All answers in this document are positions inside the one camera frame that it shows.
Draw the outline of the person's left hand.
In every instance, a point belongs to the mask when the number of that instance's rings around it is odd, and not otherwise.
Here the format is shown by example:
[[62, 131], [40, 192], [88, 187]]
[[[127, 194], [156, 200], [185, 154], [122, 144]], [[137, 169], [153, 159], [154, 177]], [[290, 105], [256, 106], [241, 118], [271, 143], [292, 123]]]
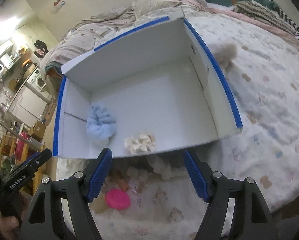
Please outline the person's left hand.
[[4, 217], [0, 215], [0, 235], [3, 239], [17, 240], [19, 225], [17, 217]]

